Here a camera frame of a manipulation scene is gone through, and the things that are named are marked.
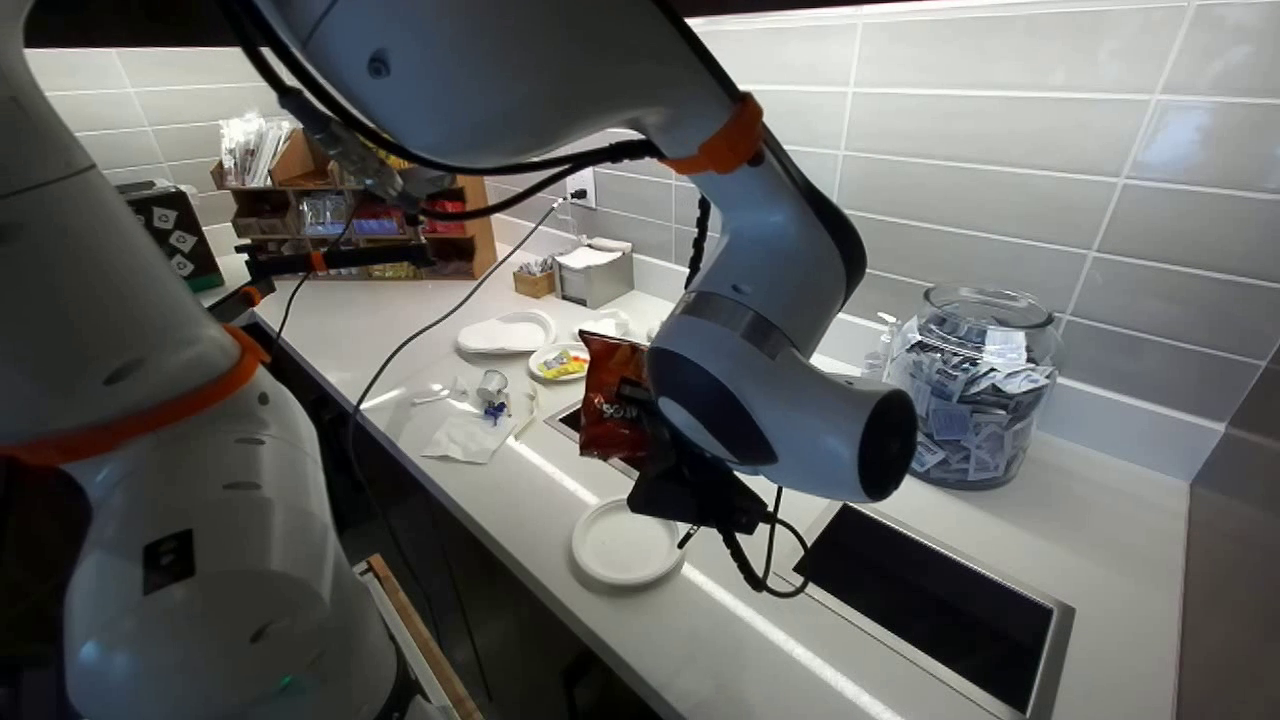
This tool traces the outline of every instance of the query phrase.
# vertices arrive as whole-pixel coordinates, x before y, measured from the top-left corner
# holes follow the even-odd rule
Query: orange ring
[[[702,176],[702,173],[736,173],[751,163],[764,148],[764,108],[757,96],[740,96],[727,126],[709,137],[691,155],[670,159],[673,173],[679,176]]]
[[[230,327],[230,338],[235,339],[241,362],[223,378],[215,378],[213,383],[205,383],[189,396],[166,399],[148,411],[123,415],[123,420],[108,420],[108,423],[95,423],[86,431],[52,435],[52,441],[0,449],[0,455],[13,455],[19,463],[78,463],[78,460],[117,454],[142,435],[166,431],[189,415],[215,409],[219,399],[230,399],[245,383],[254,383],[254,378],[266,362],[266,352],[256,348],[254,338],[245,338],[241,327]]]

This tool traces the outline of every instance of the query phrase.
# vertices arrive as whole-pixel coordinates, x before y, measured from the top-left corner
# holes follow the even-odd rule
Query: wall outlet
[[[563,191],[568,191],[568,204],[578,204],[578,209],[596,209],[596,173],[594,173],[594,170],[574,173],[574,176],[563,179]]]

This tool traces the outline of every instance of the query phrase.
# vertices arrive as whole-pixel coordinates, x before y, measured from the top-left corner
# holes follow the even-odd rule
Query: sticker label
[[[180,527],[144,543],[144,595],[198,575],[198,534]]]
[[[172,233],[172,226],[177,226],[177,209],[153,209],[153,229]]]
[[[1026,369],[1030,363],[1030,331],[992,323],[988,339],[986,339],[986,363],[988,369]]]
[[[172,245],[177,253],[192,255],[198,237],[192,237],[192,233],[172,233],[170,245]]]
[[[192,276],[192,261],[189,255],[170,255],[172,276]]]

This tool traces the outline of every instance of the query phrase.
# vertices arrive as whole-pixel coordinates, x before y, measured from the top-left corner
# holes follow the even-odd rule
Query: cluttered shelf
[[[323,268],[344,282],[440,282],[484,276],[498,261],[493,226],[448,214],[484,209],[481,176],[412,170],[398,155],[336,163],[290,121],[241,115],[223,126],[213,185],[234,191],[234,229],[248,261],[311,255],[328,248],[425,248],[433,264]]]

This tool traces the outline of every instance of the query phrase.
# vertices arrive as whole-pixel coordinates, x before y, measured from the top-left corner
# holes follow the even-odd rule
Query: jar lid
[[[924,301],[933,307],[986,318],[986,319],[1009,323],[1009,327],[1050,327],[1051,323],[1051,311],[1045,305],[1035,305],[1034,293],[938,284],[924,293]]]

